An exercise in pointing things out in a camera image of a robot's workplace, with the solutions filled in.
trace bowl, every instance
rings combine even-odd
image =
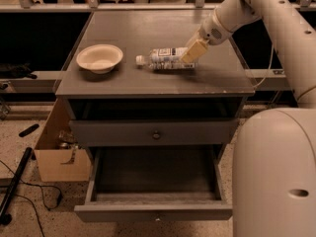
[[[122,51],[111,44],[89,46],[77,55],[78,65],[96,74],[110,72],[121,60]]]

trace cable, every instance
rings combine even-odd
[[[303,93],[301,93],[301,94],[298,96],[298,98],[297,98],[297,103],[299,103],[300,99],[301,99],[302,97],[304,97],[307,93],[309,93],[309,92],[311,92],[311,91],[313,91],[313,90],[315,90],[315,89],[316,89],[316,86],[313,86],[313,87],[307,89],[306,91],[304,91]]]
[[[257,89],[260,85],[262,85],[265,82],[265,80],[267,79],[268,73],[269,73],[269,71],[270,71],[270,69],[271,69],[271,67],[273,65],[274,50],[275,50],[275,48],[274,48],[274,45],[272,44],[272,46],[271,46],[271,54],[270,54],[270,61],[269,61],[269,67],[268,67],[268,69],[266,71],[266,74],[265,74],[264,78],[259,83],[254,85],[255,89]]]
[[[16,174],[13,172],[12,169],[10,169],[10,167],[5,164],[2,160],[0,160],[0,162],[11,172],[13,173],[13,175],[15,176]],[[22,179],[20,179],[21,183],[23,185],[27,185],[27,186],[33,186],[33,187],[39,187],[40,188],[40,191],[41,191],[41,198],[42,198],[42,204],[44,205],[44,207],[47,209],[47,210],[52,210],[52,209],[56,209],[60,203],[61,203],[61,200],[63,198],[62,196],[62,192],[61,192],[61,189],[57,186],[43,186],[43,185],[36,185],[36,184],[30,184],[30,183],[27,183],[27,182],[24,182]],[[57,202],[56,202],[56,206],[55,207],[48,207],[45,203],[45,199],[44,199],[44,193],[43,193],[43,189],[42,188],[55,188],[57,190],[59,190],[59,195],[58,195],[58,198],[57,198]]]
[[[42,235],[42,237],[44,237],[45,235],[43,234],[43,231],[42,231],[42,227],[41,227],[41,224],[40,224],[40,217],[39,217],[39,214],[38,214],[38,211],[37,211],[37,208],[36,206],[34,205],[34,203],[27,197],[24,197],[24,196],[21,196],[21,195],[15,195],[16,197],[20,197],[20,198],[24,198],[26,199],[27,201],[29,201],[31,203],[31,205],[33,206],[33,209],[36,213],[36,216],[37,216],[37,220],[38,220],[38,224],[39,224],[39,229],[40,229],[40,233]]]

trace gray surface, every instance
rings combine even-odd
[[[160,72],[139,68],[135,57],[152,48],[184,46],[209,14],[207,10],[96,12],[76,54],[100,43],[114,44],[123,60],[108,74],[80,68],[72,59],[56,95],[71,98],[187,94],[251,95],[253,88],[229,41],[211,46],[195,71]]]

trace metal stand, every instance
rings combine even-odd
[[[19,185],[19,181],[22,177],[23,171],[28,163],[28,160],[33,152],[33,149],[31,147],[27,147],[26,151],[24,152],[24,155],[20,161],[20,164],[18,166],[18,169],[14,175],[14,177],[11,180],[10,186],[7,189],[7,193],[5,194],[1,206],[0,206],[0,225],[8,225],[11,220],[12,216],[11,214],[6,214],[6,211],[10,205],[10,202],[15,194],[16,188]]]

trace bottle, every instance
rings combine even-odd
[[[136,56],[136,64],[148,66],[152,70],[194,69],[196,63],[185,63],[180,60],[187,47],[152,49],[149,56]]]

